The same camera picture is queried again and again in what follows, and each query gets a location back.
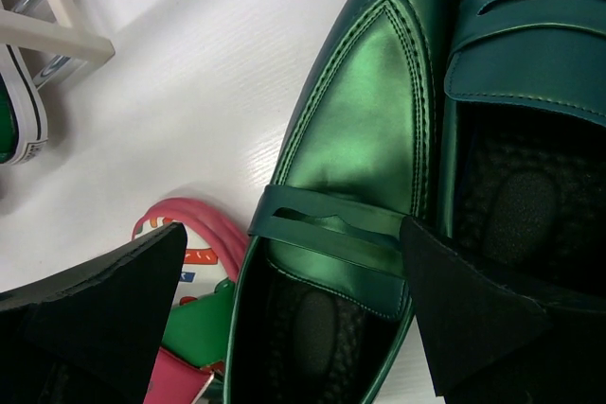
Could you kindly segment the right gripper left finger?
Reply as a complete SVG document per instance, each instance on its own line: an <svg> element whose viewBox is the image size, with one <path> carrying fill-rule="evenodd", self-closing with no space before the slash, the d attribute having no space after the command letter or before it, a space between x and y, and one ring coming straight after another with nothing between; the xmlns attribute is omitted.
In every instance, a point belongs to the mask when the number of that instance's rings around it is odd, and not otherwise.
<svg viewBox="0 0 606 404"><path fill-rule="evenodd" d="M170 223L2 292L2 402L143 402L186 245Z"/></svg>

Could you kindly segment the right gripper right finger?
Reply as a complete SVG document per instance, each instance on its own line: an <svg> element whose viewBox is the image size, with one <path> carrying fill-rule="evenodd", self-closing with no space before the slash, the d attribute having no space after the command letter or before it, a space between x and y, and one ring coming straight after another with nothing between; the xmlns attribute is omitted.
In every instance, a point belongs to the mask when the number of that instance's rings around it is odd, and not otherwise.
<svg viewBox="0 0 606 404"><path fill-rule="evenodd" d="M605 301L401 223L406 281L436 395L448 403L602 403Z"/></svg>

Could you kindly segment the green canvas sneaker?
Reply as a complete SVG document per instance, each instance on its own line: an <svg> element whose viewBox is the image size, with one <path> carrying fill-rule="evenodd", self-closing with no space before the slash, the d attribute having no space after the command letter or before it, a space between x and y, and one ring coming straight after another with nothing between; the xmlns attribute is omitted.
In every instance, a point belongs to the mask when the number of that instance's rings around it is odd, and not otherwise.
<svg viewBox="0 0 606 404"><path fill-rule="evenodd" d="M44 104L19 49L1 45L1 165L37 156L48 137Z"/></svg>

